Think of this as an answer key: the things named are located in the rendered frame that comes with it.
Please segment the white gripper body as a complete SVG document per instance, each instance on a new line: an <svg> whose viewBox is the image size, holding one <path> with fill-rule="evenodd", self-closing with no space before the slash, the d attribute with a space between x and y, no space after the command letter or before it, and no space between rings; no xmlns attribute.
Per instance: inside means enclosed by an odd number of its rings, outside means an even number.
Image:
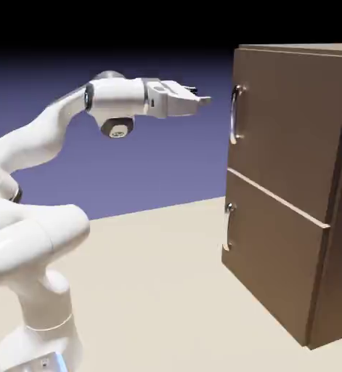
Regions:
<svg viewBox="0 0 342 372"><path fill-rule="evenodd" d="M162 98L161 113L165 117L191 116L198 111L198 95L183 95L180 83L172 80L161 81L166 89Z"/></svg>

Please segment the tall brown cabinet door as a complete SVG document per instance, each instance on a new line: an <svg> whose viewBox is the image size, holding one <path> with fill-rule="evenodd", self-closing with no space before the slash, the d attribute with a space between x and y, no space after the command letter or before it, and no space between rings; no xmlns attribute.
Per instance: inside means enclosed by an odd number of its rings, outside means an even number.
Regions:
<svg viewBox="0 0 342 372"><path fill-rule="evenodd" d="M238 49L228 165L329 224L342 136L342 55Z"/></svg>

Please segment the brown wooden cabinet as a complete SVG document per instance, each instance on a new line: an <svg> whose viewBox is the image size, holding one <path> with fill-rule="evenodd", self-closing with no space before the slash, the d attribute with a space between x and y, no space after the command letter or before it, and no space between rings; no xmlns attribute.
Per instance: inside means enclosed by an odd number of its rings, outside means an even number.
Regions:
<svg viewBox="0 0 342 372"><path fill-rule="evenodd" d="M300 52L311 54L342 55L342 44L248 44L238 49L259 49L276 52ZM267 189L231 169L247 182L270 194L285 205L305 214L295 206L287 203ZM342 339L342 136L338 149L337 167L335 170L334 194L330 208L330 223L327 240L322 248L319 261L319 276L317 292L309 327L309 343L304 347L316 349L339 339Z"/></svg>

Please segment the short brown cabinet door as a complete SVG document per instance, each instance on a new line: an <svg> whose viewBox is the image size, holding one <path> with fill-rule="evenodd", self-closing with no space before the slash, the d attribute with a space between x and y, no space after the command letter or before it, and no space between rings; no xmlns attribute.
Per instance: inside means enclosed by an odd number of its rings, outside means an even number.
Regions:
<svg viewBox="0 0 342 372"><path fill-rule="evenodd" d="M328 225L227 173L230 251L224 265L301 345L309 343L319 261Z"/></svg>

